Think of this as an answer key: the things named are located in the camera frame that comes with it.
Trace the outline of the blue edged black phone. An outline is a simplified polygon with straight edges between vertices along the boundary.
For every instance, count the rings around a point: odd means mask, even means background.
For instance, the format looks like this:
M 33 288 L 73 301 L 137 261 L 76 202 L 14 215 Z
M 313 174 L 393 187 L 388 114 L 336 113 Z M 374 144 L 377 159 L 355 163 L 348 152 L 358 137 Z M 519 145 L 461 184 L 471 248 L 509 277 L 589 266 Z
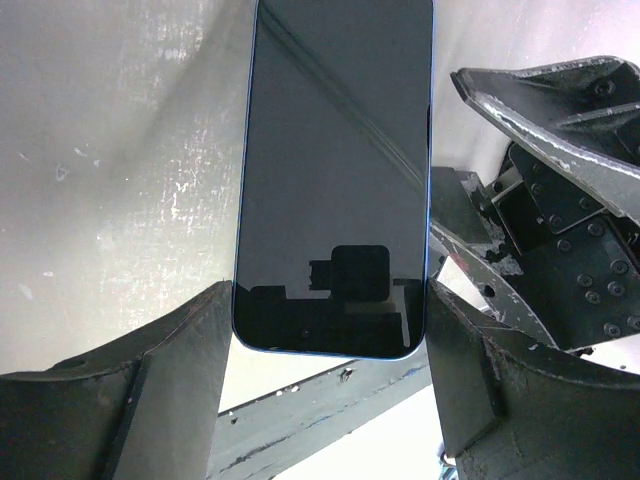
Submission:
M 433 20 L 429 1 L 258 3 L 233 300 L 247 347 L 419 347 Z

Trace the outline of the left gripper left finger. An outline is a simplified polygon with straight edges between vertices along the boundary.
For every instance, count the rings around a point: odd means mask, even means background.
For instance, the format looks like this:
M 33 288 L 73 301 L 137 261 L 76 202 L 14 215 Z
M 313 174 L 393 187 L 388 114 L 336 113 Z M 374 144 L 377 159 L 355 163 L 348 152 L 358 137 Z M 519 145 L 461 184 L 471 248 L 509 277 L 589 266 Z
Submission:
M 1 378 L 5 479 L 202 479 L 231 339 L 230 282 L 44 371 Z

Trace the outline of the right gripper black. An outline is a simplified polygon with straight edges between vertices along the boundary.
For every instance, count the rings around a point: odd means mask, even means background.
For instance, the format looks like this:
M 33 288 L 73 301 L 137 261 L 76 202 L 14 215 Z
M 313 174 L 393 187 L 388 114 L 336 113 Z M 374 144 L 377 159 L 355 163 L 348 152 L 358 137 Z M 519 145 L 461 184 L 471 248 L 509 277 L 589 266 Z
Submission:
M 432 237 L 499 322 L 539 342 L 573 352 L 638 334 L 638 66 L 595 56 L 450 77 L 523 148 L 508 146 L 488 186 L 433 168 Z

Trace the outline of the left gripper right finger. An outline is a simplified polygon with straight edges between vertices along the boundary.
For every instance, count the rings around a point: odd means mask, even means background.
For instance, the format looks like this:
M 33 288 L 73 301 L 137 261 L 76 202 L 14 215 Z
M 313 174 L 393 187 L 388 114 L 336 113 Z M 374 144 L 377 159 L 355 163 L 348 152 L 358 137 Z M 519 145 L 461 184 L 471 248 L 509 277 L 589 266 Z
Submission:
M 436 282 L 426 348 L 462 479 L 636 479 L 639 378 L 551 348 Z

